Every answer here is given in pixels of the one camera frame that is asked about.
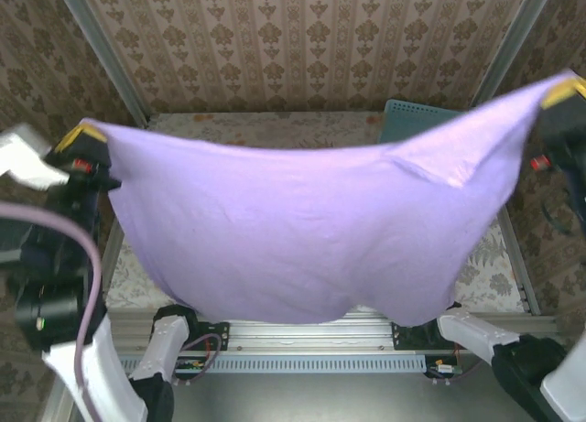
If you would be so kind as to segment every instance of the damask wallpaper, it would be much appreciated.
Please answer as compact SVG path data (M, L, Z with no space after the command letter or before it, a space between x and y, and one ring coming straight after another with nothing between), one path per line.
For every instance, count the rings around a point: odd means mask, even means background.
M152 114L465 108L522 0L89 0Z
M0 130L27 122L57 141L84 116L132 122L63 1L0 0ZM0 179L2 200L39 203L43 197ZM102 242L113 218L107 209ZM0 276L0 420L36 420L52 380L14 325Z
M548 0L499 93L567 67L586 76L586 0ZM532 135L526 153L539 151ZM575 339L586 321L586 243L565 205L564 185L559 173L536 174L526 161L508 210L540 307L546 314L557 314L569 339ZM568 237L552 228L541 212L542 202L576 235Z

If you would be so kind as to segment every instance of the patterned wallpaper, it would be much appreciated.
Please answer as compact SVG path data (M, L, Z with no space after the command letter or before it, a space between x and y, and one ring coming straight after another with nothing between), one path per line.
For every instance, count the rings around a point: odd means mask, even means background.
M522 0L90 0L150 112L449 108Z
M0 0L0 131L27 122L56 141L84 116L132 121L63 1ZM43 198L0 179L2 200ZM102 242L111 220L103 205ZM36 420L52 378L14 325L12 298L0 276L0 420Z
M586 76L586 0L548 0L520 49L499 93L543 79L570 67ZM540 151L535 135L527 155ZM584 330L586 321L586 243L578 220L566 207L563 177L536 174L526 161L513 198L508 203L511 222L537 291L543 312L555 313L569 338ZM545 220L540 205L577 233L558 233Z

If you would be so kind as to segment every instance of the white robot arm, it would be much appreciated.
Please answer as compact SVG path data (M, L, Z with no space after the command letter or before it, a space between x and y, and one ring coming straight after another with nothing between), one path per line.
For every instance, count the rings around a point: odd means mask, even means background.
M442 314L438 327L443 338L491 364L499 384L535 420L586 422L586 334L565 356L552 340L497 328L461 308Z
M103 422L168 421L173 416L171 378L175 361L190 335L185 317L166 316L155 322L146 353L126 378L112 341L106 314L92 343L83 348L83 370L90 395ZM67 386L84 420L92 418L73 372L75 341L55 344L43 352L43 361Z

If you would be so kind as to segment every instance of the purple cloth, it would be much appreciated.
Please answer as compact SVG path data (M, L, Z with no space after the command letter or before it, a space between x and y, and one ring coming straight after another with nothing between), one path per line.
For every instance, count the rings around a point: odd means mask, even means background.
M540 99L571 75L388 145L254 149L86 121L108 136L128 242L179 303L277 323L365 305L418 325L452 303L515 187Z

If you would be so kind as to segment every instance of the teal plastic basket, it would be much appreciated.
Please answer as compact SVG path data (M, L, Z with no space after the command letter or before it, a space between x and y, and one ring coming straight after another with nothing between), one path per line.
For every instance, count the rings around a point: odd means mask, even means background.
M419 135L433 126L461 114L459 111L389 100L385 106L385 124L379 143L396 143Z

